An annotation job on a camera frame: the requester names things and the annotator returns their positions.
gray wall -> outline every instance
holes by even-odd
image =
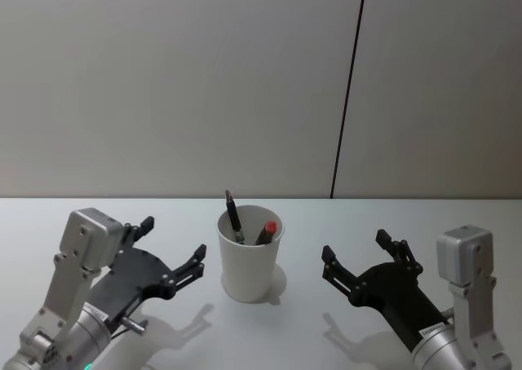
[[[0,0],[0,195],[330,196],[361,0]],[[519,196],[520,0],[365,0],[335,196]]]

black vertical line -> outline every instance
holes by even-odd
[[[350,73],[348,74],[348,85],[346,88],[346,97],[344,98],[343,119],[341,120],[341,131],[339,132],[339,142],[338,142],[338,146],[337,146],[337,156],[335,157],[334,178],[332,179],[332,189],[330,191],[330,199],[334,199],[335,179],[337,178],[337,168],[339,165],[339,154],[341,153],[341,143],[343,142],[344,122],[346,121],[346,109],[348,106],[348,96],[350,95],[350,88],[352,87],[353,65],[356,61],[357,42],[359,41],[359,31],[361,30],[362,10],[363,10],[364,6],[365,6],[365,0],[361,0],[361,5],[359,6],[359,17],[357,18],[356,36],[355,36],[355,39],[353,42],[352,62],[350,63]]]

tabletop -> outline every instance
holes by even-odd
[[[331,245],[356,275],[388,261],[375,244],[379,228],[405,239],[424,266],[423,292],[444,310],[452,306],[448,282],[437,273],[436,237],[471,224],[493,233],[495,328],[522,365],[522,201],[520,200],[237,200],[262,205],[285,224],[274,284],[259,303],[232,300],[221,284],[216,222],[223,200],[1,199],[0,361],[17,350],[18,335],[43,303],[69,213],[96,207],[138,224],[149,215],[155,229],[137,245],[175,268],[207,245],[205,274],[171,301],[153,299],[134,318],[148,319],[142,337],[127,333],[96,360],[103,370],[413,370],[409,352],[383,317],[352,307],[321,278],[321,250]]]

white paper cup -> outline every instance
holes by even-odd
[[[223,286],[227,294],[239,302],[256,302],[270,289],[276,265],[277,250],[285,228],[281,219],[270,209],[258,205],[240,205],[237,215],[245,234],[245,244],[234,240],[227,211],[218,220],[219,247],[223,264]],[[277,222],[272,242],[255,246],[255,241],[267,221]]]

pen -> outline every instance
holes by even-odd
[[[228,189],[225,190],[225,198],[227,200],[228,217],[232,224],[232,230],[234,230],[234,237],[238,244],[243,245],[245,243],[245,235],[243,234],[241,222],[239,222],[239,217],[237,216],[236,203],[234,203],[232,194]]]
[[[256,245],[266,245],[272,242],[272,238],[277,231],[277,222],[268,221],[264,224],[263,230],[259,233]]]

